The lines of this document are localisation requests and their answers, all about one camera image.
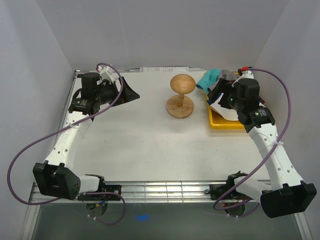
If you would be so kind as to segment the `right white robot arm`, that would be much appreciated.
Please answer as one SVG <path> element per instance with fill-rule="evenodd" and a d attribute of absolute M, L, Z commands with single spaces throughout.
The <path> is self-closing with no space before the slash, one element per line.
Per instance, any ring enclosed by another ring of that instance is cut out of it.
<path fill-rule="evenodd" d="M 216 191 L 216 209 L 225 197 L 245 195 L 258 202 L 269 218 L 304 212 L 317 194 L 313 183 L 306 183 L 293 167 L 281 143 L 271 111 L 260 104 L 260 86 L 252 78 L 230 82 L 221 78 L 208 93 L 208 103 L 236 111 L 239 122 L 255 143 L 262 162 L 250 173 L 228 176 Z"/>

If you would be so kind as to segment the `blue bucket hat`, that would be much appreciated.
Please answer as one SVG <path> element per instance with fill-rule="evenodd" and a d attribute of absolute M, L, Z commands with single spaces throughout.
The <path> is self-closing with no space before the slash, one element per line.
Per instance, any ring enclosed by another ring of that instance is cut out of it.
<path fill-rule="evenodd" d="M 206 102 L 207 102 L 209 105 L 211 105 L 211 104 L 215 103 L 222 94 L 223 94 L 222 92 L 219 92 L 219 93 L 216 94 L 215 98 L 213 98 L 213 97 L 209 98 L 209 97 L 208 97 L 208 99 L 207 99 Z"/>

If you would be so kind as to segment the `dark red bucket hat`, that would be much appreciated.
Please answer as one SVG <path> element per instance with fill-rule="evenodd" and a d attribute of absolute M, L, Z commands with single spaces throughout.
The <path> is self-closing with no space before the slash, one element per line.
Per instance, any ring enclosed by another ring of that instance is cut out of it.
<path fill-rule="evenodd" d="M 261 97 L 259 98 L 259 101 L 261 104 L 265 104 L 265 101 Z"/>

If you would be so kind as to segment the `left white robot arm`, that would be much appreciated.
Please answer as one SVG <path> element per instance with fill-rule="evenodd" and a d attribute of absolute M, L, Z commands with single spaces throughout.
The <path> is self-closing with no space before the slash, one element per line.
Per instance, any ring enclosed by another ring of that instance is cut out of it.
<path fill-rule="evenodd" d="M 109 73 L 88 72 L 79 74 L 81 88 L 72 96 L 65 126 L 53 150 L 43 163 L 36 163 L 33 175 L 42 195 L 74 200 L 77 196 L 89 193 L 95 200 L 106 195 L 104 177 L 94 174 L 77 176 L 73 173 L 77 150 L 86 131 L 93 123 L 93 115 L 102 105 L 119 106 L 140 98 L 127 82 L 119 91 Z"/>

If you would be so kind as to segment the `white bucket hat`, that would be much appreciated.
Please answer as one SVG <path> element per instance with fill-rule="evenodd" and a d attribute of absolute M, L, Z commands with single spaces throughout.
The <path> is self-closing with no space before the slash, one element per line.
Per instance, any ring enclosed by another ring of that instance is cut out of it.
<path fill-rule="evenodd" d="M 222 99 L 223 95 L 223 93 L 220 93 L 217 100 L 210 105 L 210 108 L 221 115 L 227 121 L 237 121 L 238 114 L 234 109 L 223 108 L 219 104 L 219 101 Z"/>

